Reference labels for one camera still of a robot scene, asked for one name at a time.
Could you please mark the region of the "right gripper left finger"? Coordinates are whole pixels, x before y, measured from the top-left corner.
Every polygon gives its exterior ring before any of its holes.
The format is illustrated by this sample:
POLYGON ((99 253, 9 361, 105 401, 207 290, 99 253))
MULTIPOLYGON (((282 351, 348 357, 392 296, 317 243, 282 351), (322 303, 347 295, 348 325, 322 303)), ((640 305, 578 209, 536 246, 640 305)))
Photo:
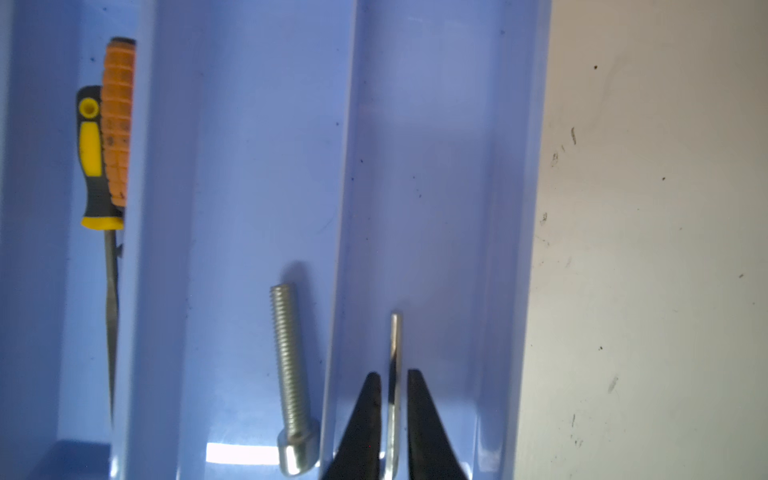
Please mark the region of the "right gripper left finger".
POLYGON ((339 448, 323 480, 377 480, 380 478, 382 436, 381 378, 370 372, 362 385, 339 448))

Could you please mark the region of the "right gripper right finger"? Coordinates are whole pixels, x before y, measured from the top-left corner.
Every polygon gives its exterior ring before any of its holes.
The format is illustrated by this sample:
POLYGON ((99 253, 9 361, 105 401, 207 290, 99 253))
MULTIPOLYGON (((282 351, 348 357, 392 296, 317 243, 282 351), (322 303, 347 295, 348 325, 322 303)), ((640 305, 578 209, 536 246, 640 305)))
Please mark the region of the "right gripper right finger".
POLYGON ((407 375, 407 434, 411 480, 467 480, 418 369, 409 369, 407 375))

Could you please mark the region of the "hex key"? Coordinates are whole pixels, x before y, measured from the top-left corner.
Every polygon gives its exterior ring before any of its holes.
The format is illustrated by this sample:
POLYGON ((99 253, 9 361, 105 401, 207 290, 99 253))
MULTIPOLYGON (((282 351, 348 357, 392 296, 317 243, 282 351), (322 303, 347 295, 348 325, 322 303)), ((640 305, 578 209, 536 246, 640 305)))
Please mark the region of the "hex key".
POLYGON ((387 393, 387 427, 382 478, 393 480, 397 476, 400 453, 400 383, 402 365, 403 315, 393 311, 390 316, 390 354, 387 393))

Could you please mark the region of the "silver socket bit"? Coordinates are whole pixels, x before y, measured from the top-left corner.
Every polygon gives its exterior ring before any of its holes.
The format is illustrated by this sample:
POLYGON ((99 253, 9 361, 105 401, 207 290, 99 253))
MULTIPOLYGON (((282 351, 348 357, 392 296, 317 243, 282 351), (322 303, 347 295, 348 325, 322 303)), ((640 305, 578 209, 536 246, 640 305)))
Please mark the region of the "silver socket bit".
POLYGON ((320 425, 311 412, 301 323, 293 285, 270 288, 283 430, 277 437, 279 465, 286 477, 312 470, 319 460, 320 425))

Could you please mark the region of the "white blue plastic toolbox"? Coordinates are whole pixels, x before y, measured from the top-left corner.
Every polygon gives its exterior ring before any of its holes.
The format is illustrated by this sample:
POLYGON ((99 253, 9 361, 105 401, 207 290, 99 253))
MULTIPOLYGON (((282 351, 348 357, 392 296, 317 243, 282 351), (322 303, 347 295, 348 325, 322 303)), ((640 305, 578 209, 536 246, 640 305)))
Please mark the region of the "white blue plastic toolbox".
POLYGON ((5 1, 1 475, 277 479, 270 288, 332 462, 365 377, 426 379, 470 479, 516 477, 548 1, 5 1), (136 42, 109 401, 76 94, 136 42))

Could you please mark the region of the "yellow black handled screwdriver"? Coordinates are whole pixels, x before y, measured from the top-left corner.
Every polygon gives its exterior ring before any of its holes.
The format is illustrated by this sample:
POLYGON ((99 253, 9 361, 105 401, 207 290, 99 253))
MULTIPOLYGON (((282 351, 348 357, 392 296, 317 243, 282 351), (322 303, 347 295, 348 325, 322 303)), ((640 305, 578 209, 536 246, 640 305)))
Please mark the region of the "yellow black handled screwdriver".
POLYGON ((123 227, 122 213, 111 200, 103 160, 101 87, 85 86, 76 94, 78 160, 86 186, 86 206, 81 225, 104 236, 106 262, 106 341, 109 401, 115 398, 117 341, 119 326, 117 232, 123 227))

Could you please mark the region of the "orange wooden handled screwdriver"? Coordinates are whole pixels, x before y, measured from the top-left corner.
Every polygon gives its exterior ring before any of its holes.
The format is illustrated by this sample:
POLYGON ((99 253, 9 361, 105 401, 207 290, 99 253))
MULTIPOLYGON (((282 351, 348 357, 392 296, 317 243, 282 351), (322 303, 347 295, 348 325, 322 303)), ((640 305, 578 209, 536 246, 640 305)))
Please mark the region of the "orange wooden handled screwdriver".
POLYGON ((127 204, 136 42, 115 37, 106 47, 101 89, 101 133, 112 203, 127 204))

